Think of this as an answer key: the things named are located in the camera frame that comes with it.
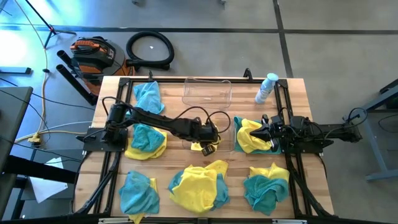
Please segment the blue cloth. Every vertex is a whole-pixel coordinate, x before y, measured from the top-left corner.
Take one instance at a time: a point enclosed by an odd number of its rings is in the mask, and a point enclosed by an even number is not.
[[[276,203],[289,196],[289,186],[285,179],[268,179],[263,175],[255,175],[243,182],[244,197],[254,211],[271,215]]]
[[[136,97],[136,107],[143,110],[159,114],[164,109],[164,104],[160,102],[160,91],[157,82],[144,83],[134,87]]]
[[[235,136],[238,134],[239,129],[242,128],[242,120],[243,120],[243,118],[241,118],[241,117],[238,117],[238,116],[235,116],[235,117],[234,117]],[[237,152],[243,152],[243,153],[245,153],[245,152],[243,151],[242,147],[239,145],[237,139],[235,139],[235,147],[234,147],[234,150],[237,151]],[[271,150],[264,151],[264,150],[258,150],[258,149],[256,149],[256,150],[252,151],[250,154],[280,154],[281,152],[282,152],[282,151],[280,150],[280,146],[279,146],[279,147],[278,147],[278,150],[276,150],[276,152],[272,152]]]
[[[120,209],[124,214],[159,213],[159,196],[150,187],[150,179],[136,171],[128,172],[119,195]]]
[[[144,83],[134,87],[136,107],[151,113],[159,114],[164,105],[160,102],[160,91],[157,82]],[[142,152],[154,152],[164,141],[162,133],[144,124],[134,125],[131,147],[140,149]]]
[[[213,211],[216,208],[221,208],[225,203],[229,202],[228,196],[228,187],[225,184],[224,178],[222,174],[217,174],[217,196],[213,203],[213,208],[210,210]]]
[[[170,181],[168,190],[171,193],[173,193],[173,188],[181,183],[182,179],[181,176],[183,173],[184,170],[181,170],[173,177],[172,181]],[[210,209],[211,211],[213,211],[216,208],[221,208],[225,203],[229,202],[228,187],[225,184],[222,174],[217,174],[216,186],[217,186],[217,196],[215,198],[215,201],[213,202],[213,208]]]
[[[133,127],[131,147],[142,152],[154,152],[165,139],[162,133],[148,125],[135,124]]]

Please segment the wooden table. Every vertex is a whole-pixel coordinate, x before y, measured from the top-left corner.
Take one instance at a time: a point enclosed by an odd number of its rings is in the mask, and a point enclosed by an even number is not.
[[[102,99],[105,96],[116,96],[119,78],[120,77],[104,78],[99,99]],[[294,115],[308,116],[310,119],[312,119],[304,80],[301,78],[294,78],[287,79],[287,81],[289,84],[289,92]],[[269,117],[277,114],[274,92],[272,92],[272,94],[268,97],[264,105],[257,105],[254,103],[254,97],[260,87],[260,84],[232,84],[232,86],[232,102],[231,106],[227,109],[231,119],[235,115],[254,120],[260,119],[263,114],[267,114]],[[183,93],[183,83],[160,83],[159,87],[162,102],[165,105],[165,110],[163,112],[164,115],[173,118],[180,114],[184,109],[189,107],[189,105],[184,104],[181,100]],[[282,104],[284,105],[285,101],[282,90],[280,91],[280,94],[282,98]],[[125,99],[125,96],[126,91],[124,91],[122,99]],[[135,102],[136,100],[134,96],[132,96],[131,104],[134,105]],[[107,108],[110,108],[113,103],[113,100],[106,101]],[[197,115],[201,116],[202,120],[205,118],[203,112],[198,113]],[[102,128],[105,124],[105,121],[106,114],[101,102],[98,101],[92,126],[95,128]],[[224,123],[224,121],[225,117],[221,118],[221,115],[215,119],[216,124],[217,122]],[[86,200],[93,193],[94,189],[97,187],[100,178],[103,157],[103,152],[93,152],[82,165],[76,187],[76,210],[86,202]],[[120,211],[120,198],[118,190],[123,186],[124,180],[126,179],[126,174],[130,170],[136,170],[147,177],[157,179],[157,188],[159,190],[160,197],[160,212],[157,215],[151,215],[152,217],[197,217],[198,215],[185,210],[169,199],[169,191],[167,190],[167,186],[169,185],[172,177],[178,171],[183,170],[190,164],[193,164],[194,166],[206,166],[217,159],[224,160],[229,164],[225,181],[226,185],[228,186],[231,201],[230,203],[224,205],[221,209],[208,212],[204,216],[213,218],[269,218],[262,213],[252,211],[252,208],[243,197],[243,180],[248,176],[250,166],[269,167],[273,162],[275,162],[279,167],[286,168],[285,157],[282,154],[245,154],[229,149],[226,151],[221,150],[213,153],[210,156],[204,157],[201,152],[193,152],[191,150],[184,149],[182,146],[182,140],[174,137],[170,133],[167,134],[167,148],[165,152],[156,159],[137,161],[128,159],[123,155],[119,166],[116,192],[114,194],[111,215],[113,217],[125,216]],[[333,213],[328,184],[325,177],[325,170],[319,158],[313,154],[303,154],[302,160],[308,188],[322,204],[323,208],[326,211]],[[103,211],[106,203],[108,186],[104,190],[101,211]],[[299,190],[298,199],[300,203],[300,209],[304,212],[303,198]],[[286,198],[283,202],[278,203],[276,210],[270,217],[294,218],[291,198]]]

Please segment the clear plastic container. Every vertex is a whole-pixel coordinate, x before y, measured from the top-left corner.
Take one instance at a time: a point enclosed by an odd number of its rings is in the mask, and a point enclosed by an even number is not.
[[[208,114],[216,111],[224,111],[228,114],[228,107],[231,105],[232,99],[232,84],[230,81],[224,80],[222,82],[203,81],[195,78],[187,78],[184,83],[182,101],[187,105],[201,106]],[[199,117],[202,123],[207,120],[206,113],[199,109],[194,108],[184,114],[186,118]],[[217,126],[218,131],[223,131],[228,127],[228,117],[223,113],[215,113],[210,117],[211,121]],[[217,152],[229,152],[234,147],[234,123],[233,116],[230,116],[231,124],[229,128],[219,133],[221,142],[217,145]],[[184,149],[191,148],[191,142],[182,141]]]
[[[185,79],[182,101],[187,105],[223,109],[231,105],[231,99],[232,84],[228,80],[216,82],[192,77]]]

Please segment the white bottle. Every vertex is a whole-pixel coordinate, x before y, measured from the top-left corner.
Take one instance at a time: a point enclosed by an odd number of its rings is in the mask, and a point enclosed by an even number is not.
[[[275,82],[278,81],[279,77],[275,73],[268,73],[267,78],[261,83],[261,87],[257,92],[254,101],[258,104],[266,102],[267,97],[272,92],[275,86]]]

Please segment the concrete floor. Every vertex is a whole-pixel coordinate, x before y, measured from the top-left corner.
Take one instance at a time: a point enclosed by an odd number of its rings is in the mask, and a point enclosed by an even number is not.
[[[34,24],[39,18],[24,1]],[[272,0],[227,0],[225,9],[216,0],[143,0],[140,6],[129,0],[118,4],[108,0],[44,1],[31,0],[37,10],[53,25],[92,27],[211,27],[275,29]],[[279,0],[285,29],[397,29],[394,0]],[[95,10],[83,10],[87,7]],[[13,1],[8,1],[0,22],[26,24],[27,21]],[[53,72],[46,85],[46,97],[76,105],[88,104],[55,72],[62,63],[56,53],[68,49],[77,37],[101,35],[124,48],[132,32],[79,32],[77,36],[60,34],[49,43],[49,69]],[[241,77],[249,67],[255,77],[275,72],[286,77],[278,34],[226,33],[165,33],[174,45],[175,59],[168,72],[153,71],[154,75],[169,76],[225,76]],[[40,32],[46,38],[46,32]],[[287,34],[287,46],[295,78],[304,78],[314,121],[340,123],[351,108],[361,106],[377,97],[380,88],[397,78],[398,44],[396,35],[298,35]],[[2,65],[29,66],[31,75],[2,75],[18,85],[34,87],[40,94],[45,66],[44,53],[34,32],[0,31],[4,44],[0,54]],[[159,59],[167,50],[155,39],[142,39],[134,44],[134,51],[144,59]],[[140,74],[147,75],[142,69]],[[38,110],[39,98],[31,103]],[[46,103],[49,126],[74,121],[89,121],[93,112]],[[369,117],[375,134],[388,141],[379,141],[384,149],[387,165],[396,168],[397,152],[387,151],[396,146],[396,136],[377,128],[377,120],[386,116]],[[36,131],[39,118],[29,108],[18,136]],[[71,131],[85,131],[86,125],[71,126]],[[49,149],[80,148],[79,141],[68,134],[53,134]],[[13,154],[29,157],[29,149],[15,147]],[[335,213],[344,218],[397,222],[398,179],[368,183],[364,176],[379,169],[366,139],[357,144],[337,141],[325,150],[328,184]],[[28,218],[68,213],[68,200],[35,201],[25,205]],[[4,219],[9,218],[8,210]]]

